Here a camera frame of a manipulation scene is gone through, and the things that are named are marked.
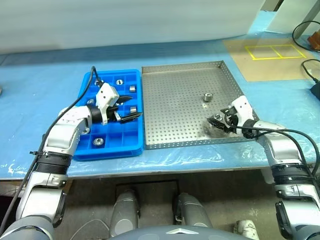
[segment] metal nut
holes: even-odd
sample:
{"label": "metal nut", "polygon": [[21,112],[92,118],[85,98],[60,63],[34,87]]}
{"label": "metal nut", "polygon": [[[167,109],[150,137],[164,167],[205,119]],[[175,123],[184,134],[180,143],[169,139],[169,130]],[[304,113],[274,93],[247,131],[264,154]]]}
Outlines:
{"label": "metal nut", "polygon": [[95,146],[101,146],[104,144],[105,140],[102,137],[97,137],[96,139],[93,140],[93,145]]}
{"label": "metal nut", "polygon": [[89,127],[86,127],[84,129],[84,131],[82,132],[82,134],[88,134],[90,132],[90,128]]}
{"label": "metal nut", "polygon": [[136,106],[131,106],[130,107],[130,113],[133,114],[133,113],[136,113],[137,112],[137,107]]}
{"label": "metal nut", "polygon": [[115,81],[115,84],[122,85],[124,84],[124,81],[122,79],[118,79],[117,81]]}
{"label": "metal nut", "polygon": [[89,99],[87,102],[86,102],[87,105],[93,105],[95,104],[95,100],[94,99]]}
{"label": "metal nut", "polygon": [[120,117],[120,115],[119,115],[119,113],[117,111],[114,111],[113,114],[114,114],[115,119],[116,119],[117,122],[121,121],[121,117]]}
{"label": "metal nut", "polygon": [[130,86],[129,87],[129,92],[130,93],[135,93],[136,92],[136,86]]}
{"label": "metal nut", "polygon": [[213,118],[219,122],[221,122],[223,119],[223,117],[220,113],[216,113]]}
{"label": "metal nut", "polygon": [[214,97],[214,95],[213,95],[212,93],[207,92],[207,93],[204,94],[203,100],[204,100],[205,102],[211,102],[211,100],[213,99],[213,97]]}

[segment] table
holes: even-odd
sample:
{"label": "table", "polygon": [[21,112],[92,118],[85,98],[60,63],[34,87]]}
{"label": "table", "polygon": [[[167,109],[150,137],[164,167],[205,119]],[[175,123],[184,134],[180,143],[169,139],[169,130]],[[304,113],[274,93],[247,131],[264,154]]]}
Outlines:
{"label": "table", "polygon": [[[248,35],[283,38],[263,32],[274,12],[261,11]],[[42,134],[58,112],[77,97],[83,76],[98,71],[141,66],[225,61],[249,102],[264,121],[309,134],[320,146],[320,102],[310,93],[311,80],[246,82],[221,40],[122,45],[0,55],[0,179],[24,177]],[[302,137],[306,158],[315,159]],[[147,175],[252,169],[268,166],[256,142],[145,150],[142,155],[95,161],[72,161],[71,178]]]}

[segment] yellow tape marking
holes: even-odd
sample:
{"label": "yellow tape marking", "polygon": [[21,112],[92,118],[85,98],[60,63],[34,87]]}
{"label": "yellow tape marking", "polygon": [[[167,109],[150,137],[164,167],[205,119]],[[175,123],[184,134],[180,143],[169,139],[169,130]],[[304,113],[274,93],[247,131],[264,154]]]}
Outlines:
{"label": "yellow tape marking", "polygon": [[[282,56],[275,47],[292,47],[294,48],[300,55],[299,56]],[[299,49],[297,49],[292,44],[280,44],[280,45],[258,45],[258,46],[244,46],[246,51],[251,56],[252,60],[271,60],[271,59],[301,59],[301,58],[307,58]],[[255,55],[250,51],[252,48],[271,48],[275,54],[277,54],[277,57],[255,57]]]}

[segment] white shoe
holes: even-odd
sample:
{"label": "white shoe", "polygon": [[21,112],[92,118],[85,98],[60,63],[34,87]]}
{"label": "white shoe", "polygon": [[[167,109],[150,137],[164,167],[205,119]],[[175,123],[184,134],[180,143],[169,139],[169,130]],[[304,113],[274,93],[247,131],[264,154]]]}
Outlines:
{"label": "white shoe", "polygon": [[237,221],[234,225],[233,232],[249,239],[259,240],[256,226],[251,220]]}

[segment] blue plastic tray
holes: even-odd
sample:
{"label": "blue plastic tray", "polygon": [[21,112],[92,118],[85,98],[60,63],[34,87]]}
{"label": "blue plastic tray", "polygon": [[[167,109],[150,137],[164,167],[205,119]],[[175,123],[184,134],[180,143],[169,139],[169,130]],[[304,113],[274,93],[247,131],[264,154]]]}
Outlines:
{"label": "blue plastic tray", "polygon": [[[141,76],[138,70],[98,71],[98,75],[105,83],[115,87],[120,96],[128,95],[133,97],[133,99],[118,106],[120,116],[129,114],[130,107],[133,106],[137,108],[138,112],[143,111]],[[89,76],[89,72],[84,75],[79,95],[84,91],[89,81]],[[116,85],[116,80],[120,79],[123,80],[123,84]],[[94,99],[94,104],[96,104],[96,94],[99,88],[95,85],[95,80],[96,77],[94,76],[88,91],[77,106],[86,105],[90,99]],[[136,91],[130,92],[130,86],[135,86]],[[93,145],[93,140],[96,138],[103,138],[103,145]],[[143,147],[143,116],[124,124],[108,122],[108,124],[102,125],[97,123],[92,125],[88,134],[80,136],[80,142],[73,159],[89,161],[137,156],[143,152]]]}

